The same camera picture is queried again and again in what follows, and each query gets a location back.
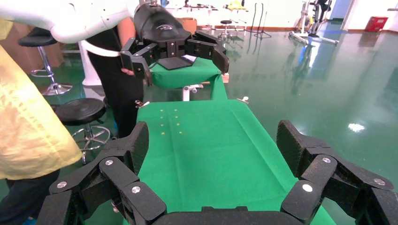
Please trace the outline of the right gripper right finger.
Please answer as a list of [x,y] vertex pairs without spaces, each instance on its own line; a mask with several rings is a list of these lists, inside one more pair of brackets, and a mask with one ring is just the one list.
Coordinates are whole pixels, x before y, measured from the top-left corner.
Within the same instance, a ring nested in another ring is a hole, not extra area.
[[309,181],[357,225],[396,225],[398,194],[385,177],[339,156],[325,141],[279,121],[276,144],[293,176]]

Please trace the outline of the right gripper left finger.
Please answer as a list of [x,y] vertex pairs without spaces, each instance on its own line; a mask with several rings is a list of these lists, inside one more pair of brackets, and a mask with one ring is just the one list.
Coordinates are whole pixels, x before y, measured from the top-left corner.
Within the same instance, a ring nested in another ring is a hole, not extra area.
[[151,225],[167,207],[138,177],[149,148],[144,121],[132,133],[107,143],[90,163],[55,181],[39,213],[39,225],[82,225],[112,200],[132,225]]

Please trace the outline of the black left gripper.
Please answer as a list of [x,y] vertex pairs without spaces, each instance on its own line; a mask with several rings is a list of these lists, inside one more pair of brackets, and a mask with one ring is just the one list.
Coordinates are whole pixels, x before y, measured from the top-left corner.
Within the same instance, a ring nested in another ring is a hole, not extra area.
[[221,39],[202,31],[194,35],[165,8],[143,4],[133,16],[136,38],[130,38],[120,51],[122,67],[152,86],[150,66],[159,59],[180,57],[186,54],[211,60],[222,74],[228,73],[229,58]]

